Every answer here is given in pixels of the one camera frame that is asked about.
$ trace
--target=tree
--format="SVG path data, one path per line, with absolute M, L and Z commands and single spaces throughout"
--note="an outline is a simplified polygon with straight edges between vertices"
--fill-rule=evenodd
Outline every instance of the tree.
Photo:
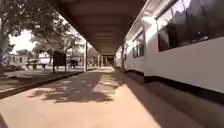
M 28 17 L 27 0 L 1 0 L 0 2 L 0 77 L 4 76 L 2 59 L 9 46 L 9 35 L 18 36 Z
M 7 38 L 19 36 L 24 29 L 44 38 L 48 45 L 60 39 L 61 33 L 69 29 L 59 14 L 44 0 L 0 1 L 0 77 L 4 76 L 2 59 L 7 49 Z
M 17 50 L 16 51 L 16 53 L 18 54 L 18 55 L 28 55 L 28 50 L 27 49 L 22 49 L 22 50 Z
M 98 56 L 98 52 L 93 47 L 91 47 L 87 51 L 87 56 L 97 57 Z
M 33 49 L 33 52 L 37 55 L 41 53 L 48 53 L 50 56 L 50 61 L 52 61 L 52 53 L 53 51 L 60 51 L 63 53 L 67 53 L 69 49 L 78 49 L 82 47 L 79 45 L 81 41 L 79 34 L 62 34 L 60 37 L 55 37 L 51 39 L 51 45 L 46 41 L 45 38 L 32 37 L 32 42 L 36 42 L 36 46 Z

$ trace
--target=white building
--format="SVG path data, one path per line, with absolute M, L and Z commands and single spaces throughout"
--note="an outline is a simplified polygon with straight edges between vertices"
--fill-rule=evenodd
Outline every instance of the white building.
M 14 66 L 25 66 L 27 63 L 28 57 L 26 55 L 15 55 L 15 54 L 6 54 L 3 57 L 2 64 L 4 66 L 14 65 Z
M 223 6 L 221 0 L 148 1 L 126 36 L 124 68 L 224 93 Z

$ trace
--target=platform canopy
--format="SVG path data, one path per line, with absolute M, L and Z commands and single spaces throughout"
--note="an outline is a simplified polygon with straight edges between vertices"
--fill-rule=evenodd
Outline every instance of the platform canopy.
M 146 0 L 47 0 L 102 55 L 114 55 Z

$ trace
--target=pole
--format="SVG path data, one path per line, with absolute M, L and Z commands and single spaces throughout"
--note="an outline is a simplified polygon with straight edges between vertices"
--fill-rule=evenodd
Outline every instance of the pole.
M 84 72 L 87 71 L 87 42 L 85 43 L 85 51 L 84 51 Z
M 100 68 L 100 54 L 98 54 L 98 68 Z
M 124 72 L 124 45 L 121 46 L 121 71 Z
M 103 67 L 104 64 L 103 64 L 103 55 L 101 55 L 101 67 Z

